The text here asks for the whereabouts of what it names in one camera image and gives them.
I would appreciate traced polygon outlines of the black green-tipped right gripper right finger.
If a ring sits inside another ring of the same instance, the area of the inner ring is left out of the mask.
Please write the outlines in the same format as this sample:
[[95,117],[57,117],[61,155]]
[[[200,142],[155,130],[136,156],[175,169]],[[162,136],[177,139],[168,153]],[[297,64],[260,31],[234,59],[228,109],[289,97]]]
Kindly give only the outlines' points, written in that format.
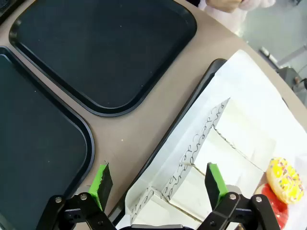
[[207,164],[204,182],[213,210],[198,229],[225,230],[232,222],[245,230],[280,229],[267,196],[256,194],[248,199],[229,192],[217,164]]

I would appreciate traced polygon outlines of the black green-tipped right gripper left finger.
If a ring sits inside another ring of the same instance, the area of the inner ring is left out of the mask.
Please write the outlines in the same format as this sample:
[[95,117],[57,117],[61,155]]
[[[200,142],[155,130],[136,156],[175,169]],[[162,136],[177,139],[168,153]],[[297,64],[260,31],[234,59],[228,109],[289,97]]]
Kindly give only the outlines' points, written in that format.
[[66,199],[54,195],[48,200],[37,230],[72,230],[86,223],[91,230],[113,230],[114,224],[104,210],[113,186],[109,165],[101,165],[87,192]]

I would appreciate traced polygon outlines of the person's left hand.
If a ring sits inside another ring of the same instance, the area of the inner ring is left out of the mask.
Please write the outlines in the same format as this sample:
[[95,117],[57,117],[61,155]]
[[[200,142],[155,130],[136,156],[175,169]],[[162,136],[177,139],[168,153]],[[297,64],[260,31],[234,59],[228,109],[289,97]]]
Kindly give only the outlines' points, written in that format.
[[241,0],[206,0],[207,6],[227,13],[233,12],[241,2]]

